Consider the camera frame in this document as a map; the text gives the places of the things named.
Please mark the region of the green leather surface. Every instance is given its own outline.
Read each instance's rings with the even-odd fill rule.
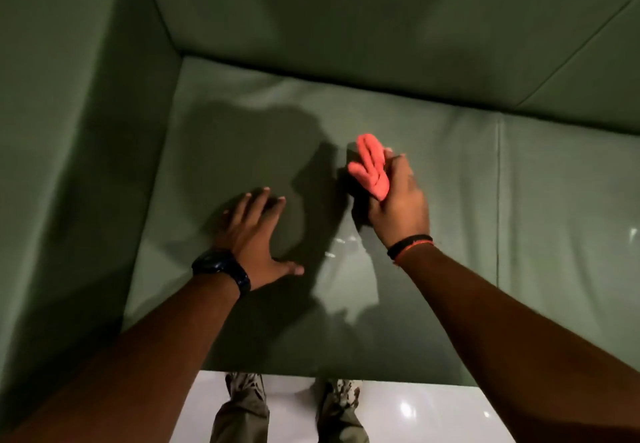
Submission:
[[[152,0],[0,0],[0,424],[120,330],[180,65]]]
[[[629,0],[158,0],[182,50],[328,82],[511,109]],[[635,53],[626,51],[620,56]],[[601,57],[619,52],[607,49]],[[594,62],[589,77],[603,75]],[[616,73],[636,74],[620,63]],[[604,123],[627,118],[577,83]],[[556,96],[563,96],[561,89]],[[556,98],[540,97],[554,111]],[[640,114],[637,102],[630,111]],[[559,110],[591,118],[579,101]]]
[[[640,0],[633,0],[522,109],[640,133]]]
[[[638,165],[638,137],[501,124],[500,288],[636,369]]]
[[[273,253],[306,274],[238,303],[207,369],[472,383],[415,286],[354,219],[339,169],[360,133],[406,152],[438,245],[494,281],[498,117],[186,58],[125,325],[188,280],[238,194],[268,185],[287,197]]]

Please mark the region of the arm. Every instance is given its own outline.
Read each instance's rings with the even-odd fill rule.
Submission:
[[[404,156],[369,216],[385,246],[429,233]],[[640,373],[501,292],[428,244],[396,259],[517,441],[640,439]]]
[[[276,262],[269,240],[284,198],[266,214],[265,189],[248,208],[245,196],[216,246],[228,248],[252,289],[287,274],[293,262]],[[199,275],[98,355],[73,382],[18,427],[7,443],[167,442],[187,393],[238,299],[225,274]]]

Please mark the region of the shoe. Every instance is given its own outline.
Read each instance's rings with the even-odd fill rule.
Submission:
[[[267,397],[264,393],[264,383],[261,374],[251,374],[244,372],[228,372],[225,374],[225,382],[231,399],[235,399],[236,394],[242,391],[255,391],[261,401],[266,401]]]
[[[327,383],[327,398],[341,409],[356,409],[360,397],[362,381],[357,379],[334,379]]]

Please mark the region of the red thread bracelet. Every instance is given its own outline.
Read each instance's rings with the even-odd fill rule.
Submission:
[[[407,247],[405,247],[401,252],[399,252],[396,255],[396,258],[394,259],[394,264],[398,264],[398,259],[400,258],[400,255],[406,251],[409,251],[411,248],[413,248],[414,246],[417,246],[419,244],[430,244],[433,245],[433,241],[429,241],[428,239],[419,239],[418,241],[414,241],[413,243],[411,243],[410,245],[408,245]]]

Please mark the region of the red cloth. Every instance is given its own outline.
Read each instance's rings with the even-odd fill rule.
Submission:
[[[347,169],[373,197],[384,201],[389,193],[389,178],[385,172],[385,149],[371,133],[360,135],[356,143],[362,164],[349,162]]]

